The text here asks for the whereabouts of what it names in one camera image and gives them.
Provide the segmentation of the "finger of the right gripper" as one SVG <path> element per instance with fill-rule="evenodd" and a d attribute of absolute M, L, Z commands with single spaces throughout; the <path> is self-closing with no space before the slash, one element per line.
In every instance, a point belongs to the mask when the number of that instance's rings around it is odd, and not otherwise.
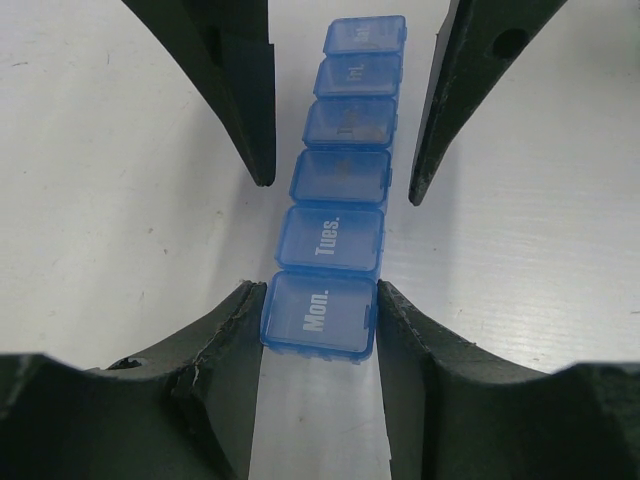
<path fill-rule="evenodd" d="M 259 187 L 276 176 L 275 49 L 265 0 L 125 0 L 229 134 Z"/>
<path fill-rule="evenodd" d="M 422 203 L 444 156 L 564 0 L 457 0 L 436 35 L 408 198 Z"/>

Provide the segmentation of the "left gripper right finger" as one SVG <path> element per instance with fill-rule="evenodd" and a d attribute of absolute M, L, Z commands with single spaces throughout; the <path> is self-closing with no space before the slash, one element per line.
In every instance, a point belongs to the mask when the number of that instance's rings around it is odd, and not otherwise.
<path fill-rule="evenodd" d="M 395 479 L 635 479 L 639 367 L 545 374 L 467 341 L 378 285 L 377 350 Z"/>

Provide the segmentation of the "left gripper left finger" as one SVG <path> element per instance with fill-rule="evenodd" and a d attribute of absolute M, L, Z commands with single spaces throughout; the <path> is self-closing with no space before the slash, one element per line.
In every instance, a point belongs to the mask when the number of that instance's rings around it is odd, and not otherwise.
<path fill-rule="evenodd" d="M 5 479 L 245 479 L 266 287 L 246 281 L 211 312 L 108 368 L 1 358 Z"/>

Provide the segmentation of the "blue weekly pill organizer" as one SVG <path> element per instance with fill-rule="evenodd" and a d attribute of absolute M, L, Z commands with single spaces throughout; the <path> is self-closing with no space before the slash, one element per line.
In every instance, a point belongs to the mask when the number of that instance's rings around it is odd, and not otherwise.
<path fill-rule="evenodd" d="M 328 27 L 262 311 L 272 351 L 353 363 L 372 352 L 406 39 L 401 15 Z"/>

